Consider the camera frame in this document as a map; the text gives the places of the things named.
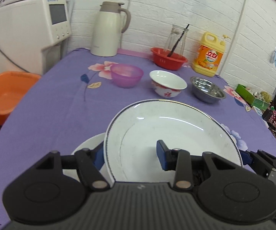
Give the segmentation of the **large white plate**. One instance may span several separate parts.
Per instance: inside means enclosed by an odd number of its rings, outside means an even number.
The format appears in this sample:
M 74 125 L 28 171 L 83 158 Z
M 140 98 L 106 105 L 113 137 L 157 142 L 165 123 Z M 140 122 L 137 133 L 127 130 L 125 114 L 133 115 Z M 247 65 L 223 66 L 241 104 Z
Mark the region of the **large white plate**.
M 104 139 L 104 160 L 114 182 L 172 182 L 173 171 L 164 171 L 156 144 L 183 149 L 201 156 L 213 152 L 243 165 L 231 134 L 215 119 L 193 106 L 171 100 L 135 102 L 110 122 Z

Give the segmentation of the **stainless steel bowl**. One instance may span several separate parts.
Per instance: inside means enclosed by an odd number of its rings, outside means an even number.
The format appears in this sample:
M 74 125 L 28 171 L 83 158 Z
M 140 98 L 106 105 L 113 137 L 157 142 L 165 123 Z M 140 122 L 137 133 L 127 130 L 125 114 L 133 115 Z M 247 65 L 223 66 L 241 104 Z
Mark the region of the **stainless steel bowl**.
M 202 102 L 214 104 L 226 99 L 225 93 L 213 82 L 196 76 L 190 81 L 193 94 Z

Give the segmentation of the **white red patterned bowl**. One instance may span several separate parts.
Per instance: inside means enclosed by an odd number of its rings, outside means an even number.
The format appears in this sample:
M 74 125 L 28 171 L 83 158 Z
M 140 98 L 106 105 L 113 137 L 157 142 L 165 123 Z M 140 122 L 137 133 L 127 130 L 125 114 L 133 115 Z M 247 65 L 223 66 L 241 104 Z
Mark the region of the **white red patterned bowl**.
M 154 70 L 149 76 L 153 90 L 163 98 L 174 98 L 187 88 L 186 81 L 171 72 Z

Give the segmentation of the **purple plastic bowl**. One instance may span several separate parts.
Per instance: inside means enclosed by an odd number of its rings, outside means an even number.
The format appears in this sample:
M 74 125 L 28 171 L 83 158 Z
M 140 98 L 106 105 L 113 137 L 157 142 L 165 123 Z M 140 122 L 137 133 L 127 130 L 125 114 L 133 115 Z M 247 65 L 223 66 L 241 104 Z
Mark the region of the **purple plastic bowl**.
M 134 65 L 114 64 L 110 68 L 112 82 L 121 88 L 133 88 L 142 79 L 144 71 Z

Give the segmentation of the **small white plate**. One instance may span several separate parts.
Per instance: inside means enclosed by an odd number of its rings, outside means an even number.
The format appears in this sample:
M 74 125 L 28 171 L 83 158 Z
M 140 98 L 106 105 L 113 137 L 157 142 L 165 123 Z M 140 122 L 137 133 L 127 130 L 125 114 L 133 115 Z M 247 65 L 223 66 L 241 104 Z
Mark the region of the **small white plate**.
M 109 185 L 113 186 L 114 181 L 110 177 L 108 168 L 104 161 L 104 138 L 105 133 L 100 133 L 85 140 L 72 152 L 72 155 L 77 151 L 88 149 L 89 152 L 87 153 L 87 156 L 92 161 L 92 164 L 97 168 Z

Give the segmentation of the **green box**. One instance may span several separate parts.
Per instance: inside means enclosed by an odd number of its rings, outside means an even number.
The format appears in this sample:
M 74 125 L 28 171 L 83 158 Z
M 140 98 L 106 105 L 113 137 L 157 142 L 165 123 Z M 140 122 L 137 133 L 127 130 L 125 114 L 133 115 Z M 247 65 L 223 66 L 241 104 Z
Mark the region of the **green box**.
M 261 99 L 258 99 L 254 97 L 248 90 L 246 90 L 246 87 L 238 84 L 236 87 L 236 92 L 241 96 L 242 99 L 244 99 L 250 106 L 255 106 L 259 108 L 260 110 L 265 111 L 270 104 L 267 102 L 264 102 Z

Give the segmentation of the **purple floral tablecloth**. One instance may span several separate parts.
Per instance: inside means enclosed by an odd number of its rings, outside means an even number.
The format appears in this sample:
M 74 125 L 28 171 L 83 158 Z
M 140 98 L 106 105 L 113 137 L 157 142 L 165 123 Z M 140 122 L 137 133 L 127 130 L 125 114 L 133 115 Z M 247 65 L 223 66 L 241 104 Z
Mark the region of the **purple floral tablecloth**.
M 17 176 L 50 150 L 69 154 L 83 141 L 104 132 L 123 107 L 157 97 L 148 76 L 156 65 L 150 60 L 117 55 L 110 61 L 140 67 L 142 81 L 131 89 L 119 88 L 90 69 L 103 63 L 103 58 L 76 49 L 29 90 L 2 126 L 0 229 L 9 222 L 2 192 Z

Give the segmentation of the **red plastic basket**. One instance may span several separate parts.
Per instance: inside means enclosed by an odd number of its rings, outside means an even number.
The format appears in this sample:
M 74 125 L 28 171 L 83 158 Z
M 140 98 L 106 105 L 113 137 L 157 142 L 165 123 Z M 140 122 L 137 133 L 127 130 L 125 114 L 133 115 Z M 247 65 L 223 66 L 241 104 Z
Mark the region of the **red plastic basket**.
M 153 54 L 153 62 L 157 66 L 170 71 L 179 70 L 188 61 L 186 57 L 177 53 L 173 53 L 168 57 L 169 51 L 163 48 L 153 47 L 151 52 Z

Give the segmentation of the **yellow detergent bottle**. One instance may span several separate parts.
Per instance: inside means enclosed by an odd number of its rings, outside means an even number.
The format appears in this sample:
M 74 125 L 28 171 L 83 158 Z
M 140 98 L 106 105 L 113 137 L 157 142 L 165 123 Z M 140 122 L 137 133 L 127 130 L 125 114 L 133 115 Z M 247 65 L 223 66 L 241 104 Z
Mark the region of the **yellow detergent bottle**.
M 226 39 L 231 38 L 223 35 L 223 40 L 220 40 L 215 34 L 210 32 L 205 32 L 202 35 L 198 55 L 192 64 L 192 68 L 196 73 L 207 77 L 213 77 L 217 73 L 226 49 Z

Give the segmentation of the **orange plastic basin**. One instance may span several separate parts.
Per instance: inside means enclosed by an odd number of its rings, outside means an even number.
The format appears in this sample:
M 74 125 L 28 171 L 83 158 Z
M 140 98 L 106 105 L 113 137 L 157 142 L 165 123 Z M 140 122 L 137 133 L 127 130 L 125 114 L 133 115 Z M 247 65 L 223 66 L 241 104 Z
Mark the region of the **orange plastic basin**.
M 40 78 L 38 74 L 17 71 L 0 74 L 0 126 Z

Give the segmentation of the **white thermos jug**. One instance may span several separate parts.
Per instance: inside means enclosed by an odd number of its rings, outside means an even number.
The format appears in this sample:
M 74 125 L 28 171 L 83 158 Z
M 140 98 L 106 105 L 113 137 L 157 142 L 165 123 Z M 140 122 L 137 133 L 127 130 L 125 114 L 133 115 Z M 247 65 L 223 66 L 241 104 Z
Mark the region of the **white thermos jug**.
M 124 3 L 105 1 L 96 15 L 93 28 L 92 55 L 112 57 L 117 54 L 121 34 L 129 27 L 131 13 L 123 8 Z

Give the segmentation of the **white water dispenser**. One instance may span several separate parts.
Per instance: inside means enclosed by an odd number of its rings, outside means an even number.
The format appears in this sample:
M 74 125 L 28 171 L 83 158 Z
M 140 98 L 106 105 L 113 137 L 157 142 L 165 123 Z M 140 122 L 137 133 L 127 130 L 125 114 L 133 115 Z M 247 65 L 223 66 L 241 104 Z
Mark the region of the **white water dispenser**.
M 66 0 L 23 0 L 0 7 L 0 74 L 43 75 L 71 36 Z

